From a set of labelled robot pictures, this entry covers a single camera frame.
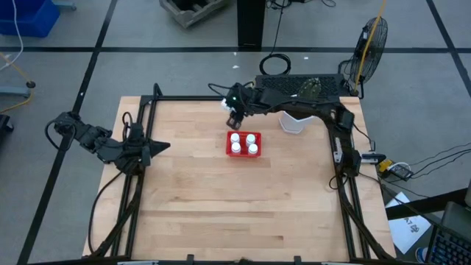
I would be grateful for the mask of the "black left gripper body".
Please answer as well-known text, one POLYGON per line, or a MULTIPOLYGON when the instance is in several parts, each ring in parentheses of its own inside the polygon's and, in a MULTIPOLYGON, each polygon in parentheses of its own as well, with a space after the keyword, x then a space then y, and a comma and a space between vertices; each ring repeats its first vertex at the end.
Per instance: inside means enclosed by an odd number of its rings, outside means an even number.
POLYGON ((137 159, 143 165, 150 165, 152 157, 150 154, 149 140, 140 138, 137 141, 126 143, 123 147, 123 158, 137 159))

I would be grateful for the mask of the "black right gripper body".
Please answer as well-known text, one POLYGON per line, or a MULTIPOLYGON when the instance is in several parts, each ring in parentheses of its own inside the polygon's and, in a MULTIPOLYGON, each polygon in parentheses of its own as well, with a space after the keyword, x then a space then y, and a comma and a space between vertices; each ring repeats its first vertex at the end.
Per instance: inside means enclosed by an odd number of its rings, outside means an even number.
POLYGON ((227 88, 227 94, 223 96, 221 101, 222 108, 229 112, 255 114, 254 108, 249 106, 254 88, 254 83, 235 83, 232 87, 227 88))

